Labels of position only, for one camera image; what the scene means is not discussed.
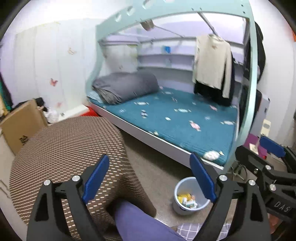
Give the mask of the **cardboard box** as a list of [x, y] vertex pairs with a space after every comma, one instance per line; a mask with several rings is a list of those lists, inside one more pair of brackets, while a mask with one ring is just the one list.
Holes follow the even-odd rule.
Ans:
[[41, 128], [48, 125], [43, 111], [31, 99], [9, 113], [1, 122], [4, 138], [14, 154]]

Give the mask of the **teal quilted mattress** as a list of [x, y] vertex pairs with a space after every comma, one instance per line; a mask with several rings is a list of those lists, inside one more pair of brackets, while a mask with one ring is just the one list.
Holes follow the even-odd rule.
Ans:
[[87, 96], [129, 124], [219, 166], [226, 164], [236, 139], [236, 105], [218, 105], [200, 95], [165, 87], [116, 105], [104, 103], [94, 90]]

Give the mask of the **purple trouser leg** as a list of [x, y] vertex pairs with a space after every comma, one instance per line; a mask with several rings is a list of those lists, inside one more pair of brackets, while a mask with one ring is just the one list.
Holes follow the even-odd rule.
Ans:
[[125, 200], [119, 201], [115, 205], [114, 221], [118, 233], [124, 241], [184, 240], [176, 231]]

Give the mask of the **white shelf unit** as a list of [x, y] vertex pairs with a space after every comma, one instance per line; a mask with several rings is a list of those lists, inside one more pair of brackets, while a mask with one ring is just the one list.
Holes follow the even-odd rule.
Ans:
[[192, 72], [195, 69], [195, 55], [195, 38], [142, 41], [137, 46], [139, 68], [165, 68]]

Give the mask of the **hanging clothes on rack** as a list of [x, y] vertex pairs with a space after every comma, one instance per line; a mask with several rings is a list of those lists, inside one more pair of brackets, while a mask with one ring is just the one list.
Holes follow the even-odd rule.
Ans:
[[1, 75], [1, 102], [2, 102], [2, 110], [1, 116], [7, 115], [13, 109], [13, 101], [11, 99], [11, 94], [8, 88], [5, 85], [3, 77]]

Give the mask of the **white desk lamp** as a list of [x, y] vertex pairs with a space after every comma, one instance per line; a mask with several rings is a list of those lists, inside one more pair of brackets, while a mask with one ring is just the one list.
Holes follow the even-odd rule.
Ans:
[[270, 131], [270, 126], [271, 126], [271, 121], [264, 119], [263, 123], [262, 123], [262, 127], [261, 127], [261, 131], [260, 131], [260, 135], [256, 141], [255, 144], [250, 143], [249, 144], [249, 148], [252, 152], [254, 152], [255, 154], [259, 155], [259, 151], [258, 151], [258, 147], [260, 145], [260, 139], [262, 137], [268, 137], [269, 136], [269, 131]]

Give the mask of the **purple stool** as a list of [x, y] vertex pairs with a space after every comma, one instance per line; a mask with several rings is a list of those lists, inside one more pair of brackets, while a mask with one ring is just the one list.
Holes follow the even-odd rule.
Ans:
[[243, 146], [260, 156], [262, 159], [265, 160], [267, 158], [267, 150], [260, 145], [259, 137], [250, 133]]

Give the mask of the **grey rolled duvet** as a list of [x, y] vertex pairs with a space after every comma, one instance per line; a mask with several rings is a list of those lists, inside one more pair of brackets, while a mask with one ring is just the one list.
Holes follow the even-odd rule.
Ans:
[[99, 77], [92, 82], [93, 90], [103, 103], [120, 104], [159, 91], [154, 74], [139, 70], [133, 73], [117, 72]]

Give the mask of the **cream hanging sweater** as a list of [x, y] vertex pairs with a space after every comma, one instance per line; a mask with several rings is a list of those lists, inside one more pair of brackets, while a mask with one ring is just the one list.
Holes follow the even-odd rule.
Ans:
[[192, 81], [221, 90], [222, 97], [229, 98], [231, 74], [230, 44], [214, 34], [196, 37]]

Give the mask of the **mint bunk bed frame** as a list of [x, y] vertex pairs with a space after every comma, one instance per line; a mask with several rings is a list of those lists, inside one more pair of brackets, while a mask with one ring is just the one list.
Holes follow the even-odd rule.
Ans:
[[[255, 97], [257, 89], [257, 37], [255, 21], [249, 1], [133, 1], [129, 6], [119, 10], [107, 20], [95, 27], [96, 37], [96, 62], [94, 69], [85, 84], [85, 91], [91, 90], [92, 81], [100, 74], [103, 64], [103, 51], [100, 46], [102, 39], [108, 35], [122, 31], [141, 22], [163, 18], [174, 15], [197, 13], [207, 25], [210, 22], [205, 17], [205, 13], [227, 14], [239, 16], [246, 19], [244, 41], [250, 41], [250, 72], [248, 78], [243, 78], [241, 83], [249, 85], [246, 108], [243, 115], [242, 126], [237, 130], [236, 140], [232, 145], [230, 157], [224, 166], [219, 166], [213, 162], [205, 161], [212, 166], [218, 173], [226, 173], [235, 161], [234, 152], [236, 148], [243, 145], [251, 130], [252, 119], [255, 109]], [[94, 110], [103, 117], [107, 118], [114, 125], [137, 138], [146, 145], [154, 148], [171, 159], [189, 166], [190, 153], [182, 148], [172, 145], [142, 129], [129, 124], [118, 118], [114, 114], [101, 107], [92, 105]]]

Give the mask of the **white waste bin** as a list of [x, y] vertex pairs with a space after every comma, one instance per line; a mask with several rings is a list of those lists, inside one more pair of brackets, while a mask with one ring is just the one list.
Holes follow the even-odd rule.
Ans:
[[[190, 193], [192, 200], [182, 205], [177, 198], [178, 194]], [[191, 215], [208, 206], [210, 200], [206, 199], [195, 177], [187, 177], [177, 183], [173, 194], [173, 210], [179, 215]]]

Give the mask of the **red storage box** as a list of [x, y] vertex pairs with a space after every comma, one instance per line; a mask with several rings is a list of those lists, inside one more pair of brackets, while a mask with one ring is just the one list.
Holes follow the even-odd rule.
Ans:
[[99, 114], [96, 113], [91, 107], [87, 107], [88, 108], [88, 112], [81, 114], [81, 116], [95, 116], [98, 117]]

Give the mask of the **yellow blue medicine box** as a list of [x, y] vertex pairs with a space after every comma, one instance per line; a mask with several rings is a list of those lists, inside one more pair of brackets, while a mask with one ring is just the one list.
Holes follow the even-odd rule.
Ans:
[[182, 204], [182, 205], [186, 205], [187, 202], [192, 200], [192, 196], [190, 193], [187, 194], [178, 194], [177, 195], [178, 201]]

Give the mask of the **brown polka dot tablecloth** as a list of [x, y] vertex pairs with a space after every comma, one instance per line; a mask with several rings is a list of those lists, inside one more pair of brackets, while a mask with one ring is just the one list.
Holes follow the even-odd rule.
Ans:
[[22, 221], [29, 222], [45, 180], [67, 181], [82, 174], [103, 154], [109, 157], [109, 168], [95, 198], [87, 205], [97, 227], [104, 232], [114, 226], [107, 206], [119, 198], [155, 216], [157, 211], [128, 160], [119, 129], [103, 117], [79, 116], [40, 129], [13, 160], [10, 195]]

